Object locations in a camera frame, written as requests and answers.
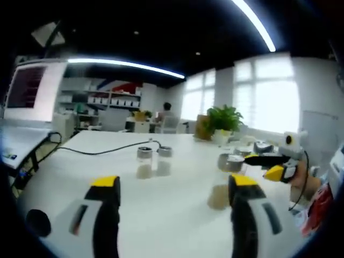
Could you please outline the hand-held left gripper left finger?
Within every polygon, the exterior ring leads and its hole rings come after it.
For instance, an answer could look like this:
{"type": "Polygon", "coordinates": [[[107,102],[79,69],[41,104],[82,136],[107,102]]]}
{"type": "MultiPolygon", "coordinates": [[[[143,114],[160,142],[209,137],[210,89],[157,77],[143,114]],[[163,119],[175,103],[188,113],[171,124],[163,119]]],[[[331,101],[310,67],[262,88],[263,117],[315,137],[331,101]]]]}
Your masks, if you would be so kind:
{"type": "Polygon", "coordinates": [[[94,182],[64,208],[41,241],[57,257],[118,257],[120,179],[94,182]]]}

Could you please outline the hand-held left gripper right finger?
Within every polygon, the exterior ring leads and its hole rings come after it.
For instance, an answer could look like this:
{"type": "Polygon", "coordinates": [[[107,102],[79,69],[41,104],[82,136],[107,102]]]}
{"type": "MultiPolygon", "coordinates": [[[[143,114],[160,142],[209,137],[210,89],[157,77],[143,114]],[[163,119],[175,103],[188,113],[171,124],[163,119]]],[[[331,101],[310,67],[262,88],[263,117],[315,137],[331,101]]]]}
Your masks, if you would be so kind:
{"type": "Polygon", "coordinates": [[[257,181],[240,174],[228,178],[232,209],[232,257],[293,257],[304,239],[285,204],[272,202],[257,181]]]}

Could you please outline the person's right hand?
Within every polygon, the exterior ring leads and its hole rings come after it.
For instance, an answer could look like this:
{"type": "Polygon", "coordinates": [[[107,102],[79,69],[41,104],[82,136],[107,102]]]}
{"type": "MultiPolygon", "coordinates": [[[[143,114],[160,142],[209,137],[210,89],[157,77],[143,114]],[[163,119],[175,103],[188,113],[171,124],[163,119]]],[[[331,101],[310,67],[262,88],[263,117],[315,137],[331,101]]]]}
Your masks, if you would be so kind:
{"type": "Polygon", "coordinates": [[[306,163],[299,161],[294,178],[290,181],[290,184],[301,190],[302,196],[310,201],[322,185],[322,181],[320,178],[311,176],[306,163]]]}

